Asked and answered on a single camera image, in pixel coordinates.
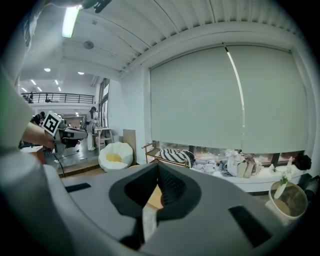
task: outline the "black and white pillow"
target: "black and white pillow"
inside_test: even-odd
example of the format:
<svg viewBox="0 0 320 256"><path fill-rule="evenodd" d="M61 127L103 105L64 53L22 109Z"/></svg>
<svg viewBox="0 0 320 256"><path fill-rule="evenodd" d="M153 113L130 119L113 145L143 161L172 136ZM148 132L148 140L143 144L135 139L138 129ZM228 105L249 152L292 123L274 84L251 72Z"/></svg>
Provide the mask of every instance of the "black and white pillow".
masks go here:
<svg viewBox="0 0 320 256"><path fill-rule="evenodd" d="M175 150L175 149L161 149L159 151L159 156L167 161L175 163L184 163L187 161L188 168L192 168L195 164L195 156L188 150Z"/></svg>

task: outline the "round cushion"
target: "round cushion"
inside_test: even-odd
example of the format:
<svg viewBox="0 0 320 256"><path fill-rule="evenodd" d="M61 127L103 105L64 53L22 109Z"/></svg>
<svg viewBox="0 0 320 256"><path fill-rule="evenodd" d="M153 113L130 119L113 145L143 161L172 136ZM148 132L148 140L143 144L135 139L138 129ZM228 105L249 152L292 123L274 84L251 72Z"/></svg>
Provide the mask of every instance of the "round cushion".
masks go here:
<svg viewBox="0 0 320 256"><path fill-rule="evenodd" d="M134 151L128 143L122 143L119 141L110 143L100 150L98 157L99 165L105 172L125 169L131 165L133 161L133 154Z"/></svg>
<svg viewBox="0 0 320 256"><path fill-rule="evenodd" d="M105 159L107 159L110 162L121 162L121 156L116 153L109 153L105 156Z"/></svg>

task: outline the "window shade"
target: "window shade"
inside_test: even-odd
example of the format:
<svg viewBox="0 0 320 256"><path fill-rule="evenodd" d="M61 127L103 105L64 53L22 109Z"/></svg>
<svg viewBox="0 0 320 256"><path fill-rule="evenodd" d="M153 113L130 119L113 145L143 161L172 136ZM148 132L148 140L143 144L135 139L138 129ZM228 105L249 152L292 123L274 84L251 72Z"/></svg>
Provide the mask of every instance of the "window shade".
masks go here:
<svg viewBox="0 0 320 256"><path fill-rule="evenodd" d="M306 148L307 97L292 55L258 46L228 46L242 86L243 151L281 153Z"/></svg>
<svg viewBox="0 0 320 256"><path fill-rule="evenodd" d="M151 70L151 132L160 142L238 149L242 106L223 47L197 51Z"/></svg>

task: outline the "balcony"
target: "balcony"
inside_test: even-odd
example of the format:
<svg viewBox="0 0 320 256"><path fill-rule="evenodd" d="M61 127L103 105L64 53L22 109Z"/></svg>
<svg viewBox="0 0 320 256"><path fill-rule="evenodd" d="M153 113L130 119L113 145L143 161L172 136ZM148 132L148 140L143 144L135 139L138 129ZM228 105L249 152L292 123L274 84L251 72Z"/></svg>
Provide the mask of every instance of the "balcony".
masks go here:
<svg viewBox="0 0 320 256"><path fill-rule="evenodd" d="M35 92L21 95L29 104L94 104L94 96L86 94Z"/></svg>

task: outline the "ceiling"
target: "ceiling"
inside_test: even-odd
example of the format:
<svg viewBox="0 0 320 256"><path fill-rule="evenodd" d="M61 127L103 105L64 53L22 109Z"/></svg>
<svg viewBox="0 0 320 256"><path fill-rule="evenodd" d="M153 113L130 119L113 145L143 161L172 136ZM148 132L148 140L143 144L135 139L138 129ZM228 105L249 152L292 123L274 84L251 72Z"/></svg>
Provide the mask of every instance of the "ceiling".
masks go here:
<svg viewBox="0 0 320 256"><path fill-rule="evenodd" d="M304 39L291 17L269 0L113 0L101 13L94 11L81 10L72 38L63 38L65 9L46 7L38 19L20 80L52 82L77 76L77 71L120 76L158 43L215 23L267 24ZM84 48L86 41L92 41L94 48ZM47 73L43 68L52 71Z"/></svg>

